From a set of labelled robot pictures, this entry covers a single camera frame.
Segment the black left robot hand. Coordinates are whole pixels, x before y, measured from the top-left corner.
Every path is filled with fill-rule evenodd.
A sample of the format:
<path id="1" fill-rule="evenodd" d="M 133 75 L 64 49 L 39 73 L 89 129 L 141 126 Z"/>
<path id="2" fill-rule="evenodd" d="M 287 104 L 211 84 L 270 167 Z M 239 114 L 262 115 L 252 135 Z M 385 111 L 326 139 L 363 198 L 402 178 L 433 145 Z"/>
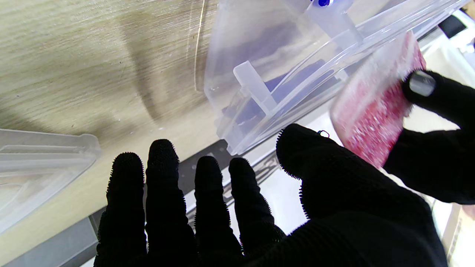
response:
<path id="1" fill-rule="evenodd" d="M 405 98 L 456 124 L 456 130 L 404 129 L 383 168 L 409 188 L 446 203 L 475 203 L 475 92 L 429 70 L 402 81 Z"/>

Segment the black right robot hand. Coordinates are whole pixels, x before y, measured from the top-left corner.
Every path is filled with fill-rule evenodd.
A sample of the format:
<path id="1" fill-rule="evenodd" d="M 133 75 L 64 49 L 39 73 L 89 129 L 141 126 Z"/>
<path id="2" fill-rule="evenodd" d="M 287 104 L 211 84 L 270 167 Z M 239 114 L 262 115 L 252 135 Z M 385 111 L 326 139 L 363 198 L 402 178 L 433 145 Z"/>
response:
<path id="1" fill-rule="evenodd" d="M 334 140 L 298 124 L 280 132 L 281 168 L 301 181 L 307 222 L 286 235 L 275 224 L 248 161 L 229 164 L 240 238 L 230 226 L 217 160 L 195 174 L 192 229 L 178 187 L 173 144 L 151 144 L 147 169 L 119 154 L 98 229 L 95 267 L 446 267 L 431 209 Z"/>

